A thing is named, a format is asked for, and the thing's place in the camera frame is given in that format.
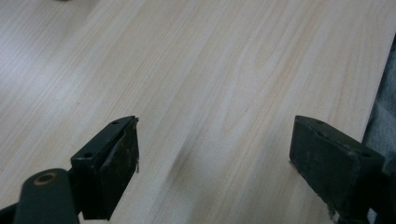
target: black mechanical jaw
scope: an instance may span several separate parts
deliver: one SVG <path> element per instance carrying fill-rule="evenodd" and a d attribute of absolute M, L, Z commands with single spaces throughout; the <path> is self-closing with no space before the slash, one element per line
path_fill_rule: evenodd
<path fill-rule="evenodd" d="M 0 223 L 78 223 L 110 219 L 139 160 L 131 116 L 109 123 L 72 158 L 72 168 L 50 169 L 28 178 L 20 201 L 0 211 Z"/>
<path fill-rule="evenodd" d="M 334 127 L 296 116 L 290 161 L 315 193 L 340 215 L 338 223 L 368 223 L 375 210 L 381 223 L 396 223 L 395 174 L 385 158 Z"/>

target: wooden table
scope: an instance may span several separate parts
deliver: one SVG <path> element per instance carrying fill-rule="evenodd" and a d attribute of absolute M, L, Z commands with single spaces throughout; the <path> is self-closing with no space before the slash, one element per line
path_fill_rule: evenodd
<path fill-rule="evenodd" d="M 394 0 L 2 0 L 0 206 L 137 115 L 112 223 L 330 223 L 294 116 L 360 140 L 395 30 Z"/>

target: black clamp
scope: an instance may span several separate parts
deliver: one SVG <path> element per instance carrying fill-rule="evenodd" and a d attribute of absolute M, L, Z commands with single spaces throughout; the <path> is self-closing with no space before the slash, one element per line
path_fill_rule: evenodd
<path fill-rule="evenodd" d="M 396 174 L 386 159 L 334 127 L 296 116 L 290 161 L 318 196 L 339 214 L 338 223 L 396 223 Z"/>
<path fill-rule="evenodd" d="M 136 123 L 131 116 L 109 123 L 72 158 L 72 168 L 28 178 L 18 203 L 0 211 L 0 223 L 79 223 L 110 219 L 138 169 Z"/>

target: mounting hole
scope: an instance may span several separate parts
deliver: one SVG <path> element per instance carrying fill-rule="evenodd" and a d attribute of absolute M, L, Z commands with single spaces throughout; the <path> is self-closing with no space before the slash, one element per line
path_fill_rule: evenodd
<path fill-rule="evenodd" d="M 33 183 L 36 186 L 43 186 L 50 183 L 53 179 L 55 179 L 55 177 L 56 177 L 55 173 L 46 173 L 36 178 Z"/>
<path fill-rule="evenodd" d="M 87 152 L 87 153 L 85 153 L 84 154 L 84 158 L 87 158 L 87 159 L 89 159 L 89 158 L 92 158 L 92 153 L 91 152 Z"/>

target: light wood grain surface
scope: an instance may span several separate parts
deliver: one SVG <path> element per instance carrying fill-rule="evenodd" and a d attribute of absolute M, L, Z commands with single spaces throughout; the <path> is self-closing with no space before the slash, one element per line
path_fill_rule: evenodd
<path fill-rule="evenodd" d="M 136 115 L 111 223 L 330 223 L 294 116 L 361 140 L 395 30 L 394 0 L 1 0 L 0 206 Z"/>

